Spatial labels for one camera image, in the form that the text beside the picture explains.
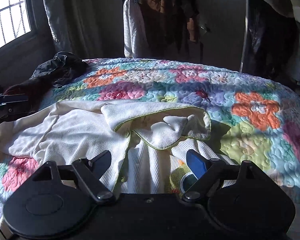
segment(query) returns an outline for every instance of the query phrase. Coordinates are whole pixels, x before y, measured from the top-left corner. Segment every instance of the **floral quilt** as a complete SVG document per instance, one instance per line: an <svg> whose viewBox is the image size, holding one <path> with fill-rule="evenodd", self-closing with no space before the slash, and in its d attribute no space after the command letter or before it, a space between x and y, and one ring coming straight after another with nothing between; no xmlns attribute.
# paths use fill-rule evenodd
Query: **floral quilt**
<svg viewBox="0 0 300 240"><path fill-rule="evenodd" d="M237 163L252 160L300 204L300 98L263 78L213 66L153 59L90 59L89 71L48 92L41 109L60 100L134 99L202 107L212 120L207 144ZM33 159L0 157L0 218L5 200L35 171ZM167 192L180 193L186 164Z"/></svg>

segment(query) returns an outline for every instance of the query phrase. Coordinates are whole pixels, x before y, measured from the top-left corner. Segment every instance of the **white garment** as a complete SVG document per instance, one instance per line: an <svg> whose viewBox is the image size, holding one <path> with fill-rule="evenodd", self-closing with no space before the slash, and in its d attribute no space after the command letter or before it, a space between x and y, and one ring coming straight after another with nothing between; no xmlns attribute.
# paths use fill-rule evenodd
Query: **white garment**
<svg viewBox="0 0 300 240"><path fill-rule="evenodd" d="M166 179L179 160L186 162L187 150L207 159L219 158L203 142L209 137L209 115L195 106L61 101L31 116L1 123L0 152L33 157L40 165L46 161L67 165L109 150L111 166L101 178L106 187L113 191L117 184L125 193L155 194L164 193Z"/></svg>
<svg viewBox="0 0 300 240"><path fill-rule="evenodd" d="M124 55L128 58L145 58L149 54L145 24L140 6L133 0L123 4Z"/></svg>

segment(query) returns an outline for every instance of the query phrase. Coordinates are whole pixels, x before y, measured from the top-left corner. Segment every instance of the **orange flower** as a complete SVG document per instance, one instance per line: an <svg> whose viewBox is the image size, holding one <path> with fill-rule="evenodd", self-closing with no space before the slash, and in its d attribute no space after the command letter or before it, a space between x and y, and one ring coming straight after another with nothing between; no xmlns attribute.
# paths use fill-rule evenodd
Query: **orange flower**
<svg viewBox="0 0 300 240"><path fill-rule="evenodd" d="M274 113L279 111L279 103L274 100L265 100L260 94L251 92L236 93L235 99L239 102L232 106L232 113L247 117L252 125L261 131L268 126L273 129L280 127L279 119Z"/></svg>
<svg viewBox="0 0 300 240"><path fill-rule="evenodd" d="M126 72L126 70L119 70L119 67L113 69L102 68L93 76L86 78L83 82L88 84L87 88L104 86L110 84L115 77L123 76Z"/></svg>

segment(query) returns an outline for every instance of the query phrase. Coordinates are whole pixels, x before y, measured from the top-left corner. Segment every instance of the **colorful bedspread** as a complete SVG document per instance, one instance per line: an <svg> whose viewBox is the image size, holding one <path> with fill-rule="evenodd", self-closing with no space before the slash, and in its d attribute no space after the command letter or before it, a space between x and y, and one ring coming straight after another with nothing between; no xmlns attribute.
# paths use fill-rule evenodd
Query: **colorful bedspread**
<svg viewBox="0 0 300 240"><path fill-rule="evenodd" d="M237 163L252 160L300 204L300 98L289 88L227 69L176 61L118 58L86 62L88 73L47 93L41 109L60 100L109 99L202 107L212 119L208 144L216 153ZM33 159L1 156L0 218L7 197L37 166ZM180 163L170 176L167 191L183 191L189 171Z"/></svg>

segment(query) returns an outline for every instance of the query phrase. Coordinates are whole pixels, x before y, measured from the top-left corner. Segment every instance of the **curtain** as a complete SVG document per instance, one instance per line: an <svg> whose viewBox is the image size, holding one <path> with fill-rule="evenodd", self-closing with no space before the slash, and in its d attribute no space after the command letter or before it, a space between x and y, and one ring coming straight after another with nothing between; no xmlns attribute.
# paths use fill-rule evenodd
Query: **curtain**
<svg viewBox="0 0 300 240"><path fill-rule="evenodd" d="M43 0L57 51L72 52L80 58L102 58L97 23L100 5L94 0Z"/></svg>

